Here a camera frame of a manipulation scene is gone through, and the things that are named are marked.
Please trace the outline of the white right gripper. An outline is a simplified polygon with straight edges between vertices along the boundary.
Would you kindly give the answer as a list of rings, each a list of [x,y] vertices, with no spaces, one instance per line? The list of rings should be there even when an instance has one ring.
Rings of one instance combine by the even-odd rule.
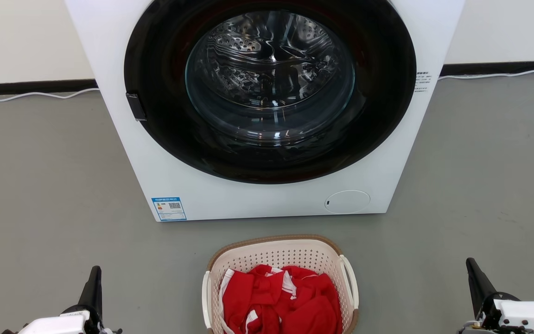
[[[534,302],[493,299],[497,290],[474,258],[467,258],[474,321],[458,334],[534,334]]]

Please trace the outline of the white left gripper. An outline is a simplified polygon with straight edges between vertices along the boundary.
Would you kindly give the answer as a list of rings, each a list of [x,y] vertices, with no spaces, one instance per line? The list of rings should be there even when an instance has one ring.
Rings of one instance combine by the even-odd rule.
[[[72,306],[54,317],[35,319],[19,331],[6,329],[2,334],[121,334],[102,322],[102,270],[93,266],[83,287],[78,306]]]

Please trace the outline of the cream perforated laundry basket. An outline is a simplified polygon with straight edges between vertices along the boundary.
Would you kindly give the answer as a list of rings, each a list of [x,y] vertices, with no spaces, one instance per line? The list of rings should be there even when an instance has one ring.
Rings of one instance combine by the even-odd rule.
[[[202,280],[202,313],[206,334],[224,334],[218,304],[221,281],[229,269],[250,271],[259,264],[276,268],[292,265],[327,274],[337,289],[343,334],[353,334],[359,317],[359,290],[350,261],[330,239],[297,234],[255,238],[219,249]]]

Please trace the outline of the red and white garment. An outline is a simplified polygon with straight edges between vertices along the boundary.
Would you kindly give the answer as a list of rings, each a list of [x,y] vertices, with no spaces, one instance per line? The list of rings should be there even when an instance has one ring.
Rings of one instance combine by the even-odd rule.
[[[224,334],[343,334],[333,281],[298,266],[229,269],[218,302]]]

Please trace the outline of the blue energy label sticker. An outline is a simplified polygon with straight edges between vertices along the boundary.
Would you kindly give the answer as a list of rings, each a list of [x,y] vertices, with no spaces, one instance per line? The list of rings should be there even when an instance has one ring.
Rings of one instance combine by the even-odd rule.
[[[186,221],[186,213],[180,197],[152,198],[159,222]]]

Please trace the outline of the round white filter cover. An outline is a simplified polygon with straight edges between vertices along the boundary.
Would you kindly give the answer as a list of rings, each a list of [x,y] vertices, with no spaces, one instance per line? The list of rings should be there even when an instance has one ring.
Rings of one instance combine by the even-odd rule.
[[[364,210],[370,201],[370,196],[365,192],[344,190],[330,195],[325,200],[324,206],[334,214],[354,214]]]

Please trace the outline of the white front-load washing machine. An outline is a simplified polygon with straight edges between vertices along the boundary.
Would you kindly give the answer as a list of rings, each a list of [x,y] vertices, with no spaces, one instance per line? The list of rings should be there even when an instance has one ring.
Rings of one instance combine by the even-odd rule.
[[[152,1],[65,0],[65,5],[155,220],[152,198],[180,197],[187,220],[316,216],[334,214],[325,200],[344,190],[370,196],[369,205],[356,214],[387,212],[465,0],[389,0],[415,36],[417,72],[433,75],[429,91],[413,93],[396,129],[365,158],[336,173],[290,184],[250,184],[203,173],[169,154],[134,118],[126,98],[125,55],[136,22]]]

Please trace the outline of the round black washer door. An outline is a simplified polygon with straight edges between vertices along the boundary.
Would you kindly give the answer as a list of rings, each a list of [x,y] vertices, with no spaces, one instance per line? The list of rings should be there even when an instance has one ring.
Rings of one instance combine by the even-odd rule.
[[[283,10],[330,28],[348,47],[354,88],[280,109],[189,95],[187,60],[199,39],[242,13]],[[290,184],[336,173],[373,152],[405,116],[417,72],[415,36],[389,0],[153,0],[125,55],[126,92],[138,93],[149,135],[216,177]]]

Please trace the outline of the small printed text label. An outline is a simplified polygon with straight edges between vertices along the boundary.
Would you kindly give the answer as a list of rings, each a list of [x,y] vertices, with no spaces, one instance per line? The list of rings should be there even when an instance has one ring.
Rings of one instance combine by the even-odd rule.
[[[432,73],[428,71],[418,71],[415,80],[414,93],[422,93],[429,91],[432,79]]]

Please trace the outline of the steel washer drum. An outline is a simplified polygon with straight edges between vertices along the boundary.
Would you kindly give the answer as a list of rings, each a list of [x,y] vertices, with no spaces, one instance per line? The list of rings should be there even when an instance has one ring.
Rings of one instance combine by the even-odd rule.
[[[256,11],[201,37],[187,60],[185,82],[189,95],[280,109],[351,92],[355,70],[348,47],[324,24],[289,11]]]

